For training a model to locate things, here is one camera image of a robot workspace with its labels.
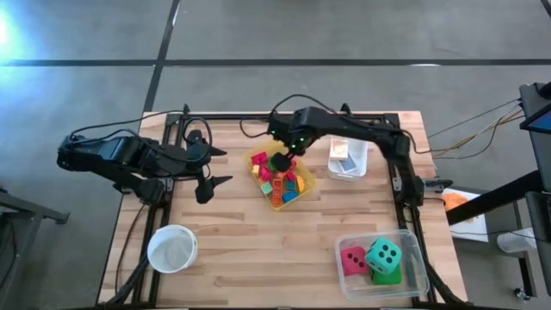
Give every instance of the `green block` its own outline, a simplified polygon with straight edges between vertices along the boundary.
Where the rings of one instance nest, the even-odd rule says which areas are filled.
[[[390,275],[383,275],[380,272],[371,270],[371,280],[374,285],[396,285],[402,282],[402,272],[398,267],[390,273]]]
[[[268,158],[268,169],[272,172],[276,172],[276,167],[272,164],[272,158]]]
[[[269,182],[262,184],[262,192],[266,195],[272,192],[272,186]]]

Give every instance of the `yellow block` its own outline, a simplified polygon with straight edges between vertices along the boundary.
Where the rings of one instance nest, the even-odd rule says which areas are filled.
[[[304,189],[304,180],[302,179],[301,176],[296,176],[296,183],[299,187],[299,193],[301,193],[302,190]]]

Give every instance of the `red block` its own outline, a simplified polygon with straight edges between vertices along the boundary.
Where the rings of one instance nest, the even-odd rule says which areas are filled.
[[[257,155],[251,157],[252,164],[266,164],[268,163],[268,154],[266,152],[258,153]]]
[[[268,182],[272,178],[272,171],[268,169],[268,167],[262,166],[260,167],[260,171],[258,172],[258,177],[260,177],[261,180]]]
[[[272,182],[272,206],[279,207],[282,204],[283,195],[283,181],[281,179],[274,179]]]
[[[355,246],[341,251],[341,262],[345,276],[363,275],[369,273],[369,266],[365,263],[365,250]]]
[[[291,171],[287,172],[285,177],[291,182],[294,182],[294,180],[296,180],[296,175]]]

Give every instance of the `clear plastic cup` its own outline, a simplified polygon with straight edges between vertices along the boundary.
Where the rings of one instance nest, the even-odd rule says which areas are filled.
[[[188,268],[197,259],[197,239],[186,227],[168,225],[158,229],[147,246],[153,269],[170,274]]]

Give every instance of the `pink block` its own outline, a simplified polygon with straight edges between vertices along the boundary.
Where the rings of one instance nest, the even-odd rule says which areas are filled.
[[[341,251],[341,262],[345,276],[363,275],[369,273],[369,267],[365,263],[365,250],[361,246],[355,246]]]
[[[260,167],[260,171],[258,172],[258,177],[260,177],[261,180],[268,182],[272,178],[272,171],[270,171],[267,167],[262,166]]]
[[[286,177],[289,181],[294,181],[294,180],[296,180],[296,175],[295,175],[293,172],[291,172],[291,171],[287,172],[287,174],[285,175],[285,177]]]
[[[252,164],[266,164],[268,163],[268,154],[266,152],[258,153],[257,155],[251,157]]]

